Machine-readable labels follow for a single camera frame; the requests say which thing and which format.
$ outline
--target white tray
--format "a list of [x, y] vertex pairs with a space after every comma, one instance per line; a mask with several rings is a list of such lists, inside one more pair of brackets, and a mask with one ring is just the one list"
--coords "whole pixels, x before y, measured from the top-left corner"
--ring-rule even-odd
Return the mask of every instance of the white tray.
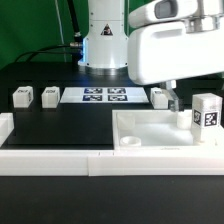
[[[190, 128], [184, 130], [177, 127], [177, 116], [178, 113], [169, 110], [113, 111], [114, 149], [136, 151], [198, 148], [199, 146], [193, 142]], [[222, 127], [217, 129], [217, 136], [220, 135], [224, 139]], [[223, 146], [223, 142], [214, 144], [215, 148], [219, 146]]]

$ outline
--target black cable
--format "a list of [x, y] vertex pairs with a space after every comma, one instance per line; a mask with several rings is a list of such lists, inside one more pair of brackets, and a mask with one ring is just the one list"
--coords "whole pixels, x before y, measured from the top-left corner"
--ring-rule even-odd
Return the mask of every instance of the black cable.
[[[41, 48], [39, 49], [38, 51], [48, 51], [48, 50], [53, 50], [53, 49], [58, 49], [58, 48], [67, 48], [67, 47], [70, 47], [70, 45], [53, 45], [53, 46], [49, 46], [49, 47], [44, 47], [44, 48]], [[33, 54], [31, 54], [28, 58], [27, 58], [27, 62], [31, 61], [32, 58], [34, 58], [36, 55], [38, 55], [39, 53], [35, 52]]]
[[78, 20], [77, 20], [77, 15], [75, 12], [75, 6], [73, 3], [73, 0], [67, 0], [68, 3], [68, 8], [69, 8], [69, 12], [70, 12], [70, 16], [71, 16], [71, 21], [72, 21], [72, 27], [74, 30], [74, 39], [76, 42], [82, 42], [83, 37], [80, 33], [80, 29], [79, 29], [79, 24], [78, 24]]
[[29, 51], [26, 53], [23, 53], [19, 55], [14, 62], [17, 62], [21, 57], [26, 56], [28, 54], [70, 54], [70, 55], [76, 55], [77, 57], [80, 57], [80, 54], [75, 54], [74, 52], [52, 52], [52, 51]]

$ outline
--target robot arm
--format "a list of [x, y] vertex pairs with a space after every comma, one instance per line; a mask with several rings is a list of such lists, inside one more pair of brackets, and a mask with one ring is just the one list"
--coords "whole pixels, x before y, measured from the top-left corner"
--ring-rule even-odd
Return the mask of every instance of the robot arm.
[[222, 0], [155, 0], [133, 11], [129, 23], [138, 29], [128, 43], [130, 79], [140, 85], [162, 83], [174, 110], [180, 110], [171, 80], [224, 71], [222, 15]]

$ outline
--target black tabletop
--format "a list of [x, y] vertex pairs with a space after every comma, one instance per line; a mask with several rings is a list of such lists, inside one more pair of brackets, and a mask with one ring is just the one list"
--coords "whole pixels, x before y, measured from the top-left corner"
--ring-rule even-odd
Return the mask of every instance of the black tabletop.
[[[222, 84], [217, 76], [206, 76], [178, 81], [176, 91], [190, 106], [192, 94], [223, 95]], [[34, 87], [35, 100], [28, 110], [15, 110], [11, 94], [24, 85]], [[13, 112], [16, 128], [1, 150], [46, 145], [112, 149], [112, 110], [152, 108], [150, 103], [63, 104], [43, 110], [40, 94], [46, 86], [63, 92], [69, 86], [135, 85], [127, 75], [91, 76], [70, 63], [10, 64], [0, 72], [0, 111]], [[144, 87], [147, 94], [151, 87]], [[6, 224], [221, 224], [223, 211], [223, 176], [0, 177], [0, 223]]]

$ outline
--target printed marker sheet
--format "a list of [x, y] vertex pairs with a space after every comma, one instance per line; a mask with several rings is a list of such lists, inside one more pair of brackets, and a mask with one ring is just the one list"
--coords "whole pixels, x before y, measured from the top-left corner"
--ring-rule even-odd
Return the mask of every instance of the printed marker sheet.
[[147, 103], [142, 87], [65, 88], [60, 103]]

